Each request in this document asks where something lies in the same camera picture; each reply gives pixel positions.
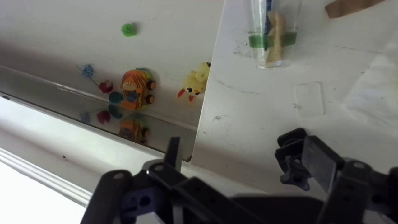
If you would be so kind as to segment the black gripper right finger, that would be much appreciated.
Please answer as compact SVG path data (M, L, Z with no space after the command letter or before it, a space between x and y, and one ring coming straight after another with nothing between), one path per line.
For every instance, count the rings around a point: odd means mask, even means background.
M304 140L301 160L319 185L329 193L345 159L316 135Z

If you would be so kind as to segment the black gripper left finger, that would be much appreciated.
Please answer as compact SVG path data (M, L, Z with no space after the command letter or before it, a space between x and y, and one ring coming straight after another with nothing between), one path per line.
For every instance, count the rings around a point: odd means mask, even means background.
M180 170L182 167L182 152L180 149L181 138L172 137L165 155L165 162Z

